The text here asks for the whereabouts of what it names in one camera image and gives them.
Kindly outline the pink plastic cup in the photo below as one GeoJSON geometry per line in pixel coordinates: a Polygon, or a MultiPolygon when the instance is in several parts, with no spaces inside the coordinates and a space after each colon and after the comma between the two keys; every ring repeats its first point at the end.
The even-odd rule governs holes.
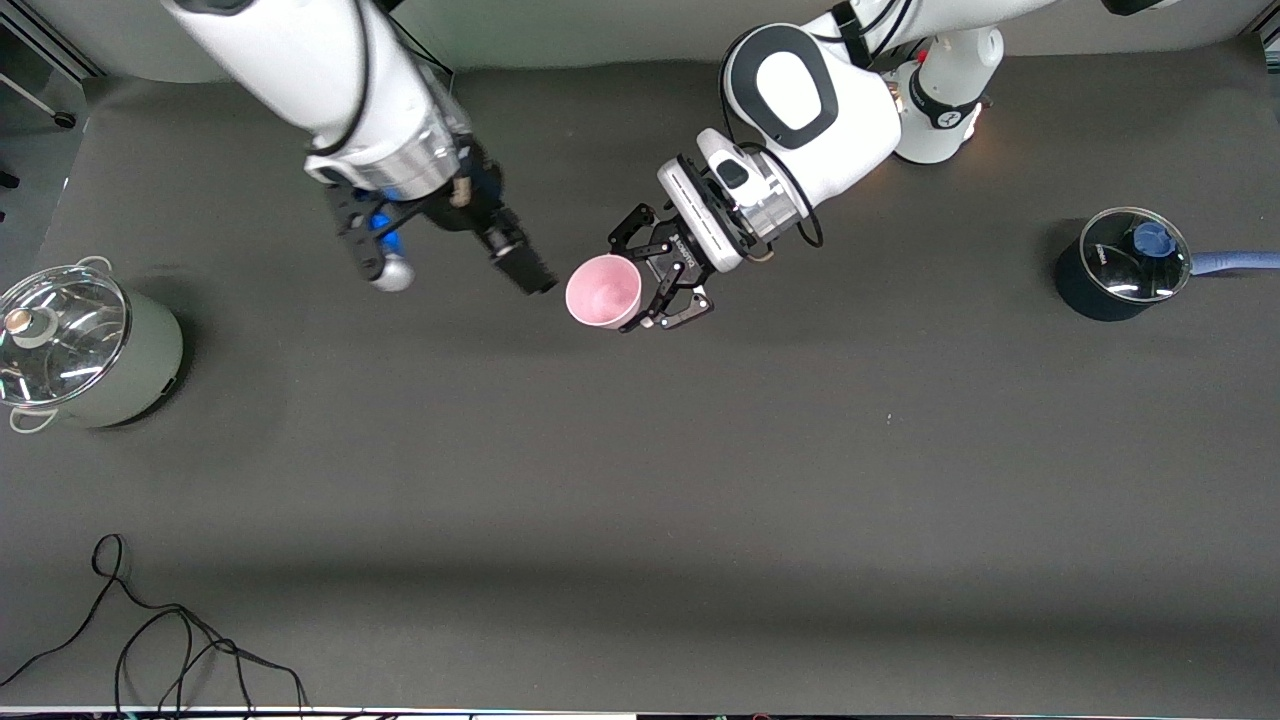
{"type": "Polygon", "coordinates": [[[581,264],[564,287],[564,305],[576,322],[612,331],[637,315],[641,296],[640,270],[613,254],[581,264]]]}

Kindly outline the dark grey table mat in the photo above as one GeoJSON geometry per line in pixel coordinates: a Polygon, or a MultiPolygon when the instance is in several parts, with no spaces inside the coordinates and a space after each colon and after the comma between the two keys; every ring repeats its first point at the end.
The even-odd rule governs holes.
{"type": "Polygon", "coordinates": [[[317,705],[1280,716],[1280,277],[1121,323],[1050,279],[1120,205],[1280,249],[1260,45],[1014,58],[991,95],[823,249],[616,334],[424,223],[376,292],[301,133],[99,82],[38,265],[109,258],[189,372],[128,427],[0,421],[0,676],[118,533],[140,594],[317,705]]]}

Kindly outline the pale green electric pot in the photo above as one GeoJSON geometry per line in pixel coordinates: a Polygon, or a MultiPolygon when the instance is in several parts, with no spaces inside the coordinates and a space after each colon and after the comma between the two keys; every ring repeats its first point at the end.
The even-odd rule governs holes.
{"type": "Polygon", "coordinates": [[[55,423],[79,428],[119,425],[148,411],[175,383],[184,355],[175,315],[169,307],[119,282],[113,264],[111,277],[124,290],[131,305],[129,329],[115,363],[86,392],[52,407],[13,407],[0,402],[8,410],[10,429],[17,434],[36,434],[55,423]]]}

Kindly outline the dark blue saucepan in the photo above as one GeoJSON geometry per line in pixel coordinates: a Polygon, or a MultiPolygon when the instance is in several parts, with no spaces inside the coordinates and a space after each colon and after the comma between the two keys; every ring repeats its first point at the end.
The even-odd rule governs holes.
{"type": "MultiPolygon", "coordinates": [[[[1080,260],[1079,245],[1085,223],[1053,264],[1055,290],[1071,310],[1097,322],[1125,322],[1171,300],[1153,305],[1135,305],[1108,297],[1091,281],[1080,260]]],[[[1190,278],[1224,272],[1280,272],[1280,251],[1190,251],[1190,278]]]]}

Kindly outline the black chair castor leg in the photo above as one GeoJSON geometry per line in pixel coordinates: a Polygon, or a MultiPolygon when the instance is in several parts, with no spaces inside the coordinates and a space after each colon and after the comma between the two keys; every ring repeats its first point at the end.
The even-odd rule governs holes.
{"type": "Polygon", "coordinates": [[[19,83],[17,83],[13,78],[10,78],[9,76],[5,76],[1,72],[0,72],[0,82],[3,82],[13,92],[18,94],[31,106],[36,108],[42,114],[47,115],[56,127],[63,128],[63,129],[72,129],[72,128],[77,127],[78,120],[77,120],[77,118],[72,113],[54,110],[45,101],[42,101],[40,97],[36,97],[27,88],[24,88],[23,86],[20,86],[19,83]]]}

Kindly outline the glass lid white knob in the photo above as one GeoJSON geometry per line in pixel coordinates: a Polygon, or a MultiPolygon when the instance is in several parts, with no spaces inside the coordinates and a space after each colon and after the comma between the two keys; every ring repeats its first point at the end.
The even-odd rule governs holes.
{"type": "Polygon", "coordinates": [[[0,402],[52,407],[105,375],[131,313],[111,269],[91,256],[37,272],[0,295],[0,402]]]}

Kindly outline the glass lid blue knob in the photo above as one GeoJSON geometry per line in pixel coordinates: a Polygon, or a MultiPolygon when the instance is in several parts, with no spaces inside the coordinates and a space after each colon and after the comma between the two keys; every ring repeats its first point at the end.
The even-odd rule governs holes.
{"type": "Polygon", "coordinates": [[[1091,218],[1079,255],[1087,275],[1108,297],[1153,305],[1190,278],[1190,250],[1166,218],[1143,208],[1112,208],[1091,218]]]}

